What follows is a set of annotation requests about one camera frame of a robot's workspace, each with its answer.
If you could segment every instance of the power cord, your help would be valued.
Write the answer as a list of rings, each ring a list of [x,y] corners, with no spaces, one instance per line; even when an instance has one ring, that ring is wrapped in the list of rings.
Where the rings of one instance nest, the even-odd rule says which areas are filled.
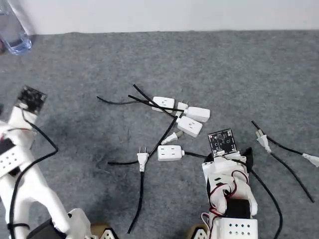
[[[99,96],[97,96],[99,100],[103,101],[104,103],[108,103],[111,105],[129,105],[129,104],[134,104],[134,103],[140,103],[140,101],[128,101],[128,102],[113,102],[113,101],[107,101]]]
[[[138,88],[135,84],[133,85],[133,87],[142,95],[144,96],[145,99],[147,99],[149,102],[151,102],[154,106],[157,106],[157,108],[159,108],[161,111],[163,111],[165,114],[167,114],[169,117],[174,118],[173,115],[171,115],[170,113],[168,113],[166,110],[162,109],[158,104],[156,104],[150,97],[148,97],[140,88]]]
[[[269,143],[268,143],[268,137],[266,134],[264,134],[262,132],[261,129],[259,129],[258,131],[256,131],[256,135],[257,135],[257,141],[265,148],[265,150],[271,155],[273,156],[278,162],[280,162],[283,166],[285,166],[290,172],[291,174],[294,176],[294,178],[297,180],[297,182],[300,184],[301,188],[304,190],[304,192],[306,193],[306,195],[308,196],[308,198],[310,199],[310,201],[312,203],[314,203],[314,199],[311,196],[311,194],[309,193],[308,189],[305,187],[305,185],[302,183],[301,179],[296,175],[296,173],[291,169],[291,167],[286,164],[281,158],[279,158],[277,155],[275,155],[270,147],[269,147]]]
[[[246,166],[246,168],[249,167],[249,165],[247,165],[246,163],[240,161],[240,160],[237,160],[237,159],[232,159],[232,161],[236,162],[236,163],[240,163],[240,164],[243,164]],[[271,197],[271,199],[273,200],[274,204],[275,204],[275,207],[277,209],[277,212],[279,214],[279,226],[278,226],[278,229],[276,231],[276,234],[274,236],[274,239],[277,239],[279,237],[279,234],[283,228],[283,222],[284,222],[284,219],[283,219],[283,214],[281,212],[281,209],[280,209],[280,206],[276,200],[276,198],[274,197],[274,195],[272,194],[272,192],[268,189],[268,187],[266,186],[266,184],[263,182],[263,180],[257,175],[257,173],[250,167],[250,172],[254,175],[254,177],[259,181],[259,183],[263,186],[263,188],[266,190],[266,192],[268,193],[268,195]]]
[[[15,239],[15,234],[14,234],[14,228],[15,227],[19,227],[19,226],[26,226],[24,224],[13,224],[14,222],[14,205],[15,205],[15,200],[16,200],[16,196],[17,196],[17,192],[18,192],[18,187],[19,187],[19,183],[22,179],[22,177],[24,176],[24,174],[34,165],[36,165],[37,163],[55,155],[58,151],[59,148],[58,146],[40,129],[38,128],[36,125],[34,125],[33,123],[29,122],[25,117],[24,117],[24,109],[22,110],[22,117],[24,119],[25,122],[27,122],[30,126],[32,126],[32,128],[34,128],[36,131],[38,131],[54,148],[54,151],[52,153],[49,153],[35,161],[33,161],[31,164],[29,164],[29,166],[27,166],[17,177],[15,185],[14,185],[14,189],[13,189],[13,193],[12,193],[12,199],[11,199],[11,204],[10,204],[10,211],[9,211],[9,224],[8,224],[8,229],[10,232],[10,236],[11,239]]]
[[[267,135],[257,124],[256,122],[254,122],[253,120],[251,121],[251,123],[256,127],[256,129],[258,130],[261,130],[261,132],[265,135]],[[307,153],[302,153],[300,151],[297,151],[297,150],[294,150],[292,148],[288,148],[288,147],[285,147],[283,146],[282,144],[278,143],[277,141],[275,141],[274,139],[270,138],[268,135],[267,135],[267,139],[274,143],[275,145],[279,146],[280,148],[284,149],[284,150],[287,150],[289,152],[292,152],[292,153],[295,153],[295,154],[299,154],[301,155],[303,158],[305,159],[308,159],[314,166],[316,167],[319,167],[319,157],[317,156],[313,156],[313,155],[309,155]]]
[[[197,158],[204,158],[204,159],[207,158],[207,156],[201,155],[198,153],[192,153],[192,152],[186,152],[186,151],[184,153],[185,153],[185,155],[190,155],[190,156],[197,157]]]

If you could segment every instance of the plastic bottle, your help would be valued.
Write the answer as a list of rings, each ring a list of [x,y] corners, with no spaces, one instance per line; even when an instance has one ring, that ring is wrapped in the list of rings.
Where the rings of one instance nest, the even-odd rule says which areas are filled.
[[[32,47],[31,40],[7,0],[0,0],[0,39],[14,55],[21,55]]]

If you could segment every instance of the gray carpet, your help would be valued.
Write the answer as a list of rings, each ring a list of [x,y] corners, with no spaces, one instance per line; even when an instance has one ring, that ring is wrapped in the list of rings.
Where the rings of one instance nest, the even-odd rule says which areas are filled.
[[[37,124],[60,152],[40,164],[49,186],[69,211],[80,207],[91,222],[109,222],[121,239],[183,239],[208,210],[201,159],[158,162],[146,170],[143,209],[131,235],[126,231],[139,198],[139,167],[108,166],[136,160],[140,146],[151,149],[170,124],[165,114],[140,104],[111,106],[96,95],[126,101],[146,93],[187,100],[211,109],[198,138],[177,144],[208,154],[207,133],[231,127],[238,148],[251,146],[255,171],[278,199],[284,214],[280,238],[318,238],[318,202],[310,203],[291,174],[255,140],[254,119],[282,144],[319,155],[319,32],[154,32],[39,36],[24,56],[0,57],[1,119],[7,120],[24,84],[48,93]],[[319,201],[319,168],[273,147]],[[34,154],[51,148],[36,139]],[[273,238],[279,217],[256,179],[259,238]],[[0,238],[7,237],[0,207]],[[32,226],[48,218],[35,204]]]

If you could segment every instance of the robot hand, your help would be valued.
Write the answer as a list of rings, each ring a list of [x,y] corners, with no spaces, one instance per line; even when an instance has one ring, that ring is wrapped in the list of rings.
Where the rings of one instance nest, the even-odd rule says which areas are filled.
[[[211,206],[210,212],[223,216],[227,210],[228,199],[243,199],[249,201],[250,215],[254,216],[258,205],[248,185],[247,169],[231,159],[246,162],[246,157],[235,152],[223,157],[218,156],[214,158],[214,162],[206,162],[202,165]]]

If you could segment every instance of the power strip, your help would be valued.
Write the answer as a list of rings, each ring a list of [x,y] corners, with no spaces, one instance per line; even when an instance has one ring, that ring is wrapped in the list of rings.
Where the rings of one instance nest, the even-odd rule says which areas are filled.
[[[158,104],[160,107],[166,107],[166,108],[174,108],[175,100],[172,98],[166,98],[166,97],[160,97],[160,96],[154,96],[153,101]],[[161,109],[152,107],[152,110],[162,112]]]

